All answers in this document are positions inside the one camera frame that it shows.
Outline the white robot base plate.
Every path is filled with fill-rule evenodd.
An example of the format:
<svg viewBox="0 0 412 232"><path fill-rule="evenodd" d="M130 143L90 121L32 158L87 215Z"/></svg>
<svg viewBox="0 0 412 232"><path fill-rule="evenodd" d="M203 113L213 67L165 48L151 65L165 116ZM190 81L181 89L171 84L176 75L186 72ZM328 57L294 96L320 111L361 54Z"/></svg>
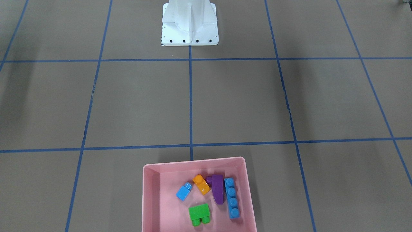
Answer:
<svg viewBox="0 0 412 232"><path fill-rule="evenodd" d="M170 0L162 9L162 46L219 44L217 10L209 0Z"/></svg>

